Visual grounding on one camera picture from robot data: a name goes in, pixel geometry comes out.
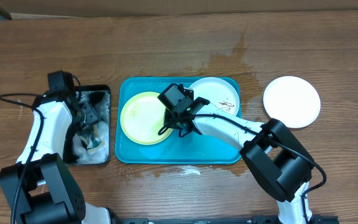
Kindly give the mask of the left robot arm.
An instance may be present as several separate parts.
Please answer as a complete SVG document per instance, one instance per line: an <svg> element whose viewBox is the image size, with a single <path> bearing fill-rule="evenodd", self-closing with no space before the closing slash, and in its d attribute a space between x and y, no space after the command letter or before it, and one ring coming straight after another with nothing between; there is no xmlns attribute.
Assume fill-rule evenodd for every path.
<svg viewBox="0 0 358 224"><path fill-rule="evenodd" d="M22 154L0 171L11 223L119 223L109 208L85 201L68 170L109 160L110 88L83 86L62 70L47 80L48 90L29 105L34 122Z"/></svg>

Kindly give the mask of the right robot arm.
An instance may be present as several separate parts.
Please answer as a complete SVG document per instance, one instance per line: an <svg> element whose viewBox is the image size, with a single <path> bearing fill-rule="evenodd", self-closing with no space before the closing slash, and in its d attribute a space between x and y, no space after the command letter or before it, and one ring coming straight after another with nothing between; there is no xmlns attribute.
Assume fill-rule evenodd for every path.
<svg viewBox="0 0 358 224"><path fill-rule="evenodd" d="M257 183L278 204L281 223L310 223L307 193L315 163L279 120L248 121L220 110L191 88L172 83L158 96L165 107L163 127L182 138L192 132L219 139L239 150Z"/></svg>

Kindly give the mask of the yellow-green plate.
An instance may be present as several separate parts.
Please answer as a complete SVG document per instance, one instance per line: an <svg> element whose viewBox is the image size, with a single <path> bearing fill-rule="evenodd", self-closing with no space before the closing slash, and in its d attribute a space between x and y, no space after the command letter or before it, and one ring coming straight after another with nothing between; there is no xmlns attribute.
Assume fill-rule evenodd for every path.
<svg viewBox="0 0 358 224"><path fill-rule="evenodd" d="M130 98L123 106L120 125L131 141L153 145L162 142L172 133L173 129L168 128L163 134L158 134L164 126L165 116L165 106L158 96L157 92L142 92Z"/></svg>

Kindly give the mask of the white plate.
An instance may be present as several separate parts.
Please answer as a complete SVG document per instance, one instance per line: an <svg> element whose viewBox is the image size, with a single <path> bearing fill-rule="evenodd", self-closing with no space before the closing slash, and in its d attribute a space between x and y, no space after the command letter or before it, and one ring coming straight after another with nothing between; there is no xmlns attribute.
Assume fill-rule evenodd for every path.
<svg viewBox="0 0 358 224"><path fill-rule="evenodd" d="M264 90L262 101L266 113L289 128L309 126L321 110L321 100L315 87L294 76L284 76L270 82Z"/></svg>
<svg viewBox="0 0 358 224"><path fill-rule="evenodd" d="M241 115L239 85L231 78L200 78L190 85L194 98L202 97L220 110L234 116Z"/></svg>

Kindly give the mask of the green yellow sponge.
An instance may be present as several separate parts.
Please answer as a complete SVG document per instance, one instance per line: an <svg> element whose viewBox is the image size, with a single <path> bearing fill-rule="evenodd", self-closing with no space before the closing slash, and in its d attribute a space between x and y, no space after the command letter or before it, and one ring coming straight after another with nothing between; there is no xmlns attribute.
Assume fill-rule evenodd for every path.
<svg viewBox="0 0 358 224"><path fill-rule="evenodd" d="M93 129L85 135L80 136L81 144L88 154L94 154L106 146L106 142L101 139L98 125L94 124Z"/></svg>

